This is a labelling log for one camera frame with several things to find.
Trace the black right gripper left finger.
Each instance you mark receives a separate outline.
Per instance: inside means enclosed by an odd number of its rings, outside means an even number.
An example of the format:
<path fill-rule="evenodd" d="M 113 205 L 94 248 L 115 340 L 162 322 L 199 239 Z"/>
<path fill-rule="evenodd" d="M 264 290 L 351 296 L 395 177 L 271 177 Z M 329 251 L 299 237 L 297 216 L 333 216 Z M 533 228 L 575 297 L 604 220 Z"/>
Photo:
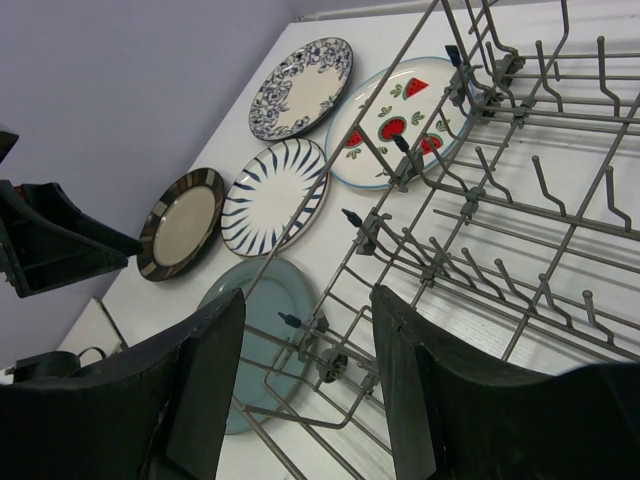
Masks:
<path fill-rule="evenodd" d="M 2 386 L 2 478 L 215 478 L 245 319 L 235 288 L 71 375 Z"/>

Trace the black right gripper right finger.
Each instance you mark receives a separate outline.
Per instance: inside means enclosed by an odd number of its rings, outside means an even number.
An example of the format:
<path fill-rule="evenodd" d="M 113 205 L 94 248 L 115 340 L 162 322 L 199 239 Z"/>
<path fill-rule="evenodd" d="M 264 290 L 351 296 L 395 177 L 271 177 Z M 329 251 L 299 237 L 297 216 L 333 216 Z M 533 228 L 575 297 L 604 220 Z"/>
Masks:
<path fill-rule="evenodd" d="M 400 479 L 635 479 L 639 367 L 546 375 L 499 360 L 371 293 L 373 334 Z"/>

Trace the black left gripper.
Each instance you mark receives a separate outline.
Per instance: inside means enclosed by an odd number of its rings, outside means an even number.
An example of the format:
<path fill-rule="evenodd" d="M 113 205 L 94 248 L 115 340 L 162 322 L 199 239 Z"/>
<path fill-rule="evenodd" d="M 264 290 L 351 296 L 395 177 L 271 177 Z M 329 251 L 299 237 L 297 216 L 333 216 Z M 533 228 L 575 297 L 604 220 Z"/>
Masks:
<path fill-rule="evenodd" d="M 0 162 L 18 140 L 0 132 Z M 84 214 L 57 183 L 1 182 L 1 272 L 20 298 L 120 270 L 142 250 Z"/>

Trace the dark striped rim plate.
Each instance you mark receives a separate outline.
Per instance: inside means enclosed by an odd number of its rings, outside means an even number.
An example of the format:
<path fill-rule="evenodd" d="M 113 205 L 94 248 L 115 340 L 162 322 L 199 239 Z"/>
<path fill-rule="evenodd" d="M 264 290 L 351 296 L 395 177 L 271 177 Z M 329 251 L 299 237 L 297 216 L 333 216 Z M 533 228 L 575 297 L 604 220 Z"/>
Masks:
<path fill-rule="evenodd" d="M 137 268 L 150 282 L 186 274 L 208 252 L 226 198 L 221 175 L 198 168 L 175 180 L 156 201 L 139 235 Z"/>

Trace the teal ceramic plate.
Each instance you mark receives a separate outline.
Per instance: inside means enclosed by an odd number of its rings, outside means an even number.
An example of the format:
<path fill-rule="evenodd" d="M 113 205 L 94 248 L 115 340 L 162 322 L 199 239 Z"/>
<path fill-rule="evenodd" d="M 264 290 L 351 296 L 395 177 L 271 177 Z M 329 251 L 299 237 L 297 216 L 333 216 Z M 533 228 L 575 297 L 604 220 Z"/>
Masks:
<path fill-rule="evenodd" d="M 262 258 L 252 258 L 227 270 L 205 293 L 198 304 L 203 307 L 218 295 L 235 288 L 247 290 L 262 267 Z M 246 324 L 283 341 L 297 343 L 302 331 L 287 325 L 284 314 L 309 322 L 317 302 L 314 287 L 291 262 L 276 258 L 245 296 Z M 252 333 L 246 333 L 238 364 L 234 396 L 243 404 L 278 410 L 280 404 L 263 382 L 281 398 L 288 400 L 300 385 L 309 364 L 289 349 Z"/>

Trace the blue striped white plate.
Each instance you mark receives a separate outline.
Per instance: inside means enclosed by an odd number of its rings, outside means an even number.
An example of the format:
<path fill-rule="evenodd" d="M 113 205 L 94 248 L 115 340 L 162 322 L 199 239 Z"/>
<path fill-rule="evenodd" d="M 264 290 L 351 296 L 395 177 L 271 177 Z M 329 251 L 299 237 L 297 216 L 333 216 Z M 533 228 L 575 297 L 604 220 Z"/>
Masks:
<path fill-rule="evenodd" d="M 242 257 L 285 248 L 314 221 L 329 190 L 326 157 L 315 142 L 288 139 L 268 146 L 240 171 L 226 196 L 221 232 Z"/>

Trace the blue floral plate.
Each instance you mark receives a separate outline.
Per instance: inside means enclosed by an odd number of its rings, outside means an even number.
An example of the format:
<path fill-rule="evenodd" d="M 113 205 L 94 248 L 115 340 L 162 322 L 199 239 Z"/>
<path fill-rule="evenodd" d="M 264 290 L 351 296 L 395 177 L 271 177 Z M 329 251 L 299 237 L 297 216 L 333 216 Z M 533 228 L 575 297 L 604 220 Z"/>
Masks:
<path fill-rule="evenodd" d="M 252 135 L 278 142 L 311 130 L 336 106 L 353 65 L 351 45 L 339 37 L 319 38 L 296 49 L 255 94 L 248 116 Z"/>

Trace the watermelon pattern plate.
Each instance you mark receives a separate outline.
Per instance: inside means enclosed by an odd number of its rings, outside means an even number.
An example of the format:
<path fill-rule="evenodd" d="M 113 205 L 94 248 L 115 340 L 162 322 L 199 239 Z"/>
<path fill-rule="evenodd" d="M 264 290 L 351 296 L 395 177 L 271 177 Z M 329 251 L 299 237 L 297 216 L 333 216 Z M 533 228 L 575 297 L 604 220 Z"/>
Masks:
<path fill-rule="evenodd" d="M 467 102 L 457 107 L 447 100 L 439 113 L 435 111 L 455 73 L 451 62 L 441 57 L 402 61 L 367 108 L 360 127 L 391 168 L 396 168 L 403 157 L 393 142 L 395 135 L 412 144 L 424 131 L 428 137 L 421 140 L 420 149 L 424 167 L 429 169 L 437 163 L 433 151 L 446 154 L 464 133 L 470 112 Z M 383 76 L 383 72 L 372 76 L 344 102 L 325 138 L 326 154 L 336 156 L 331 173 L 350 187 L 379 190 L 388 184 L 388 173 L 365 144 L 362 134 L 350 129 Z"/>

